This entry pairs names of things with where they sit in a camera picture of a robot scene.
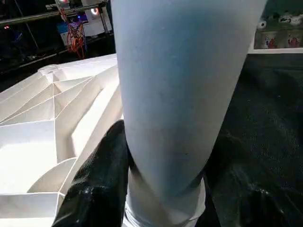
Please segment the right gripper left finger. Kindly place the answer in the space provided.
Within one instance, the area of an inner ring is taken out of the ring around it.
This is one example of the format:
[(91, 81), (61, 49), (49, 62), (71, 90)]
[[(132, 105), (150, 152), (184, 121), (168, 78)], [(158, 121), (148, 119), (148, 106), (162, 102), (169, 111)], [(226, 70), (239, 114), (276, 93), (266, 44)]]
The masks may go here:
[(125, 124), (119, 120), (77, 171), (53, 226), (122, 226), (129, 161)]

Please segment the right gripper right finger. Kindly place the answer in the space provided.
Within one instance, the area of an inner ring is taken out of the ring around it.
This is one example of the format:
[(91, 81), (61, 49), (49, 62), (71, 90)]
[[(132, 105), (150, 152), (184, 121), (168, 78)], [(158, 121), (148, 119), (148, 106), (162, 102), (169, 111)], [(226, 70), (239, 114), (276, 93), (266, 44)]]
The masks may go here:
[(239, 139), (217, 138), (205, 176), (222, 227), (303, 225), (303, 195), (281, 187)]

